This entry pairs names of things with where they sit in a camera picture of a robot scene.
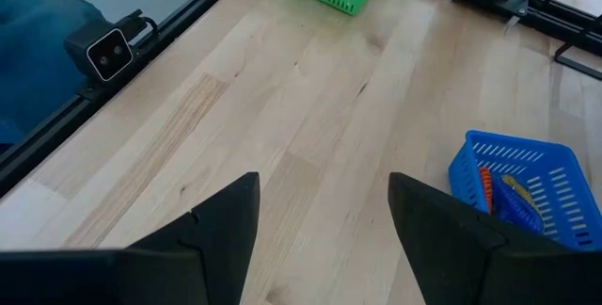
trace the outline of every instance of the wooden surface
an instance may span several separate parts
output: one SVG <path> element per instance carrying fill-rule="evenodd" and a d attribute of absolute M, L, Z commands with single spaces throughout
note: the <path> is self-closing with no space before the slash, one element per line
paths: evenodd
<path fill-rule="evenodd" d="M 448 191 L 482 129 L 569 145 L 602 201 L 602 84 L 557 44 L 445 0 L 221 0 L 1 200 L 0 248 L 124 247 L 253 170 L 243 304 L 421 304 L 391 171 Z"/>

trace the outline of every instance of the wood grain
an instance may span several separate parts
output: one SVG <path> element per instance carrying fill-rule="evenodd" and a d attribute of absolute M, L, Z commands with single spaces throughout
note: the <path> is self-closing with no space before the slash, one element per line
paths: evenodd
<path fill-rule="evenodd" d="M 569 145 L 602 201 L 602 84 L 558 45 L 446 0 L 220 0 L 0 200 L 0 248 L 125 247 L 254 170 L 243 304 L 423 304 L 390 172 L 449 192 L 482 129 Z"/>

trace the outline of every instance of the blue plastic basket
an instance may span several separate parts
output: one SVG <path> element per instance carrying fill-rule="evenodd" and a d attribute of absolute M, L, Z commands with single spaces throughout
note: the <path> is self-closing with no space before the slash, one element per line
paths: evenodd
<path fill-rule="evenodd" d="M 579 250 L 602 249 L 602 216 L 571 149 L 561 144 L 468 131 L 450 165 L 451 193 L 486 212 L 479 168 L 526 184 L 544 235 Z"/>

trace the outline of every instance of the blue fabric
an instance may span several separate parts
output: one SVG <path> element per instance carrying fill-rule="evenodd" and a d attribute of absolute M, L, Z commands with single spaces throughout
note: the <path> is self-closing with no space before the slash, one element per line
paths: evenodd
<path fill-rule="evenodd" d="M 84 0 L 0 0 L 0 142 L 25 136 L 73 96 L 84 76 L 63 41 L 102 18 Z"/>

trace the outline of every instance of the orange object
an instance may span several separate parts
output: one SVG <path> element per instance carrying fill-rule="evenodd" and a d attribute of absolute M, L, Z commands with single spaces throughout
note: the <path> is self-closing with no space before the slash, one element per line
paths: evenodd
<path fill-rule="evenodd" d="M 483 184 L 483 190 L 485 192 L 485 203 L 487 204 L 487 210 L 491 215 L 491 210 L 493 209 L 493 187 L 491 185 L 491 172 L 489 172 L 488 168 L 479 168 L 479 174 L 481 175 L 481 183 Z"/>

